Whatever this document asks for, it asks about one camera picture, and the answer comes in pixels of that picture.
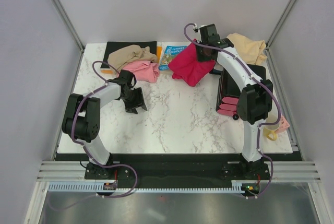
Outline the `magenta t shirt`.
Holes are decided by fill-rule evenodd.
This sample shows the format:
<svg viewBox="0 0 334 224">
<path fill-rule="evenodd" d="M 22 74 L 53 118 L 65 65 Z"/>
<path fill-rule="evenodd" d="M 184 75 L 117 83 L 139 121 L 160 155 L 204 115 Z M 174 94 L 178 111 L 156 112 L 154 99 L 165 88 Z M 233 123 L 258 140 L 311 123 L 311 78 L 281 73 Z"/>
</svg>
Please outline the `magenta t shirt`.
<svg viewBox="0 0 334 224">
<path fill-rule="evenodd" d="M 199 62 L 196 45 L 191 43 L 170 62 L 168 67 L 173 72 L 173 79 L 182 79 L 194 87 L 214 68 L 215 64 L 214 60 Z"/>
</svg>

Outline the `blue illustrated paperback book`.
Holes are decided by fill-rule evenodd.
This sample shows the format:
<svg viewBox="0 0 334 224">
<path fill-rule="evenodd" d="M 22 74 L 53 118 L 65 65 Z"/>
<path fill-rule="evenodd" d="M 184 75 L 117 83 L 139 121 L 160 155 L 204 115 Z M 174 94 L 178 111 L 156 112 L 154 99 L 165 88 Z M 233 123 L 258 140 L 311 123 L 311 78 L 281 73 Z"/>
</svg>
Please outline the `blue illustrated paperback book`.
<svg viewBox="0 0 334 224">
<path fill-rule="evenodd" d="M 166 46 L 164 52 L 159 60 L 159 71 L 169 70 L 169 64 L 175 59 L 175 57 L 181 53 L 185 48 L 186 45 L 182 46 Z"/>
</svg>

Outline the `black pink drawer organizer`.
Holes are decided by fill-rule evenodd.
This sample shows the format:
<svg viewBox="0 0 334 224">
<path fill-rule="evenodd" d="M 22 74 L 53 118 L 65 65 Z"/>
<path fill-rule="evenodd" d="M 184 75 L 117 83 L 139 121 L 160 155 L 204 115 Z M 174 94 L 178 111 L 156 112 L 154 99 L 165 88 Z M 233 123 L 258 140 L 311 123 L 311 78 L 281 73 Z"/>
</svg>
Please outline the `black pink drawer organizer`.
<svg viewBox="0 0 334 224">
<path fill-rule="evenodd" d="M 235 81 L 227 71 L 223 70 L 219 79 L 216 111 L 219 114 L 231 116 L 232 119 L 238 120 L 239 115 L 236 106 L 240 94 L 241 92 Z"/>
</svg>

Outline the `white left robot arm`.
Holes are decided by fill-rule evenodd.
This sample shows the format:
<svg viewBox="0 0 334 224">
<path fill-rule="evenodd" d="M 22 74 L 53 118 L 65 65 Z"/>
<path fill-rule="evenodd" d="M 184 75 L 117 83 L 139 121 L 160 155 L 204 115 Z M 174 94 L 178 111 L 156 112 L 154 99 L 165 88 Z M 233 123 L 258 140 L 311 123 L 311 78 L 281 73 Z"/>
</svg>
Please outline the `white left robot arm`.
<svg viewBox="0 0 334 224">
<path fill-rule="evenodd" d="M 122 70 L 118 77 L 85 96 L 72 93 L 68 98 L 62 132 L 82 146 L 90 162 L 97 165 L 97 174 L 104 179 L 113 176 L 115 167 L 109 163 L 111 154 L 99 136 L 101 109 L 114 100 L 122 100 L 127 113 L 137 114 L 138 108 L 146 111 L 142 89 L 136 88 L 136 83 L 132 72 Z"/>
</svg>

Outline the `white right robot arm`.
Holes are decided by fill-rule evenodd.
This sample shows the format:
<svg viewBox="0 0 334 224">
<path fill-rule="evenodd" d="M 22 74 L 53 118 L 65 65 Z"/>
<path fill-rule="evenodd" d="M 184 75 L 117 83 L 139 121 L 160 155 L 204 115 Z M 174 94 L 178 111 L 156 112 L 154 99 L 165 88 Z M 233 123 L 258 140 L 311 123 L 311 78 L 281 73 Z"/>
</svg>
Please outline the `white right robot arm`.
<svg viewBox="0 0 334 224">
<path fill-rule="evenodd" d="M 233 43 L 227 38 L 220 38 L 214 24 L 194 25 L 193 30 L 200 33 L 200 41 L 195 42 L 197 60 L 214 60 L 227 71 L 240 90 L 236 110 L 244 124 L 242 156 L 246 161 L 239 165 L 239 173 L 243 178 L 251 179 L 258 172 L 254 162 L 262 157 L 260 131 L 272 109 L 272 82 L 252 71 Z"/>
</svg>

